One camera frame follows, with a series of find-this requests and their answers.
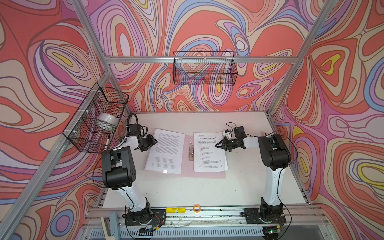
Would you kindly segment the printed Chinese text sheet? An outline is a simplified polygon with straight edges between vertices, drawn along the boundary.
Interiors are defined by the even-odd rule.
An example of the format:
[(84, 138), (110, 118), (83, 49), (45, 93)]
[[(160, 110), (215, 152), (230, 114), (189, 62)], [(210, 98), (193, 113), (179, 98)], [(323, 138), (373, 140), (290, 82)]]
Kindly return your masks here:
[(224, 149), (216, 148), (224, 136), (219, 133), (194, 133), (194, 171), (218, 173), (228, 170)]

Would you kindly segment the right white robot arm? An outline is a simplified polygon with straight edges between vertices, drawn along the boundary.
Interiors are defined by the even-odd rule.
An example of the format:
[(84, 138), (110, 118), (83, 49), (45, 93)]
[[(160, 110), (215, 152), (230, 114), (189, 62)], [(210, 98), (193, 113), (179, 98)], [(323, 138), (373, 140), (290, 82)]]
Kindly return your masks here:
[(291, 153), (281, 135), (272, 132), (263, 136), (252, 136), (245, 133), (243, 127), (233, 129), (234, 137), (229, 138), (227, 132), (215, 147), (231, 152), (234, 149), (259, 149), (261, 160), (267, 168), (265, 193), (256, 214), (260, 221), (270, 223), (278, 217), (283, 217), (283, 203), (280, 195), (282, 181), (286, 168), (292, 161)]

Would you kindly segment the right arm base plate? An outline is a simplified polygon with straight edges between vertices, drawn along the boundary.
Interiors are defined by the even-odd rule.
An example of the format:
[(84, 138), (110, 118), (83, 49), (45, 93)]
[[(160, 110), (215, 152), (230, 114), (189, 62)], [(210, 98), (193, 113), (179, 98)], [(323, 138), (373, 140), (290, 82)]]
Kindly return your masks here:
[(285, 214), (280, 210), (269, 212), (260, 208), (245, 208), (240, 215), (246, 218), (247, 224), (284, 225), (287, 223)]

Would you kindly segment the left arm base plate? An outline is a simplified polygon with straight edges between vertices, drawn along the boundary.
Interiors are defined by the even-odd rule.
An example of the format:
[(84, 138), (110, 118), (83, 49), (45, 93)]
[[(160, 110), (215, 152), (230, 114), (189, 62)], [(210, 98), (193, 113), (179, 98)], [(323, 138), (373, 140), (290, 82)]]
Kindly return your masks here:
[(126, 213), (122, 217), (125, 219), (126, 226), (152, 226), (161, 227), (166, 223), (166, 209), (151, 210), (151, 214), (145, 210), (136, 213)]

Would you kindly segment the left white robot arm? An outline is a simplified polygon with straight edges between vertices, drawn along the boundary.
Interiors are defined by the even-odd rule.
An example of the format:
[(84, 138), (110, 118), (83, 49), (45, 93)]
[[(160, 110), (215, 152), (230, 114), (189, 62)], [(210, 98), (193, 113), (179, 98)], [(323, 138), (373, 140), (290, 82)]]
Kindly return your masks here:
[(137, 178), (133, 151), (145, 152), (157, 144), (157, 140), (147, 134), (148, 129), (138, 123), (128, 125), (128, 133), (121, 142), (102, 156), (103, 184), (122, 195), (128, 212), (138, 217), (151, 217), (149, 201), (134, 187)]

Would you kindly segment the pink file folder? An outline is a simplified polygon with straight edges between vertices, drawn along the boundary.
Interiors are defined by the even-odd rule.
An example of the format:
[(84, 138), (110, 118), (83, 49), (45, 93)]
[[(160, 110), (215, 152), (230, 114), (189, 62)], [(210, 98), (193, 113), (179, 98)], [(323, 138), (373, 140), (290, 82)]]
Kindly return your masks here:
[(225, 179), (225, 172), (218, 173), (201, 173), (194, 171), (194, 162), (189, 161), (189, 145), (193, 144), (193, 136), (186, 135), (185, 136), (185, 144), (183, 151), (183, 161), (182, 161), (182, 170), (181, 177), (187, 178), (199, 178), (199, 179)]

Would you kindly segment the printed English text sheet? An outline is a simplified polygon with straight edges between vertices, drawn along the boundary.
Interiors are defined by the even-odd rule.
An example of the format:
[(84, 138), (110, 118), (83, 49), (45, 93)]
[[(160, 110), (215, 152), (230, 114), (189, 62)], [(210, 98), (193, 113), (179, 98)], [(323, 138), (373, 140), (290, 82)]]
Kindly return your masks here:
[(182, 170), (185, 134), (155, 129), (158, 141), (150, 148), (145, 170), (180, 175)]

